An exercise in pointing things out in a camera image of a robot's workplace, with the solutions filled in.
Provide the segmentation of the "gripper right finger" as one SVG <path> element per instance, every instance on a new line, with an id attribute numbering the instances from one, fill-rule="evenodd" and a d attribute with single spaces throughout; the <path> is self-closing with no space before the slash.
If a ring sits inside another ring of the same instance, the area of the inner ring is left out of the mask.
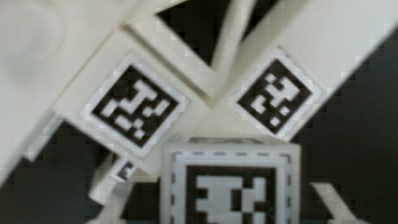
<path id="1" fill-rule="evenodd" d="M 312 182 L 310 185 L 331 216 L 326 224 L 365 224 L 347 209 L 331 184 Z"/>

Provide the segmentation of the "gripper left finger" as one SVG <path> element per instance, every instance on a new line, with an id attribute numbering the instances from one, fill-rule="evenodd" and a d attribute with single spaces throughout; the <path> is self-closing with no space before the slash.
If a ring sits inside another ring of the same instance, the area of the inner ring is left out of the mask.
<path id="1" fill-rule="evenodd" d="M 127 224 L 120 218 L 132 185 L 115 181 L 99 181 L 90 189 L 88 197 L 102 205 L 95 217 L 84 224 Z"/>

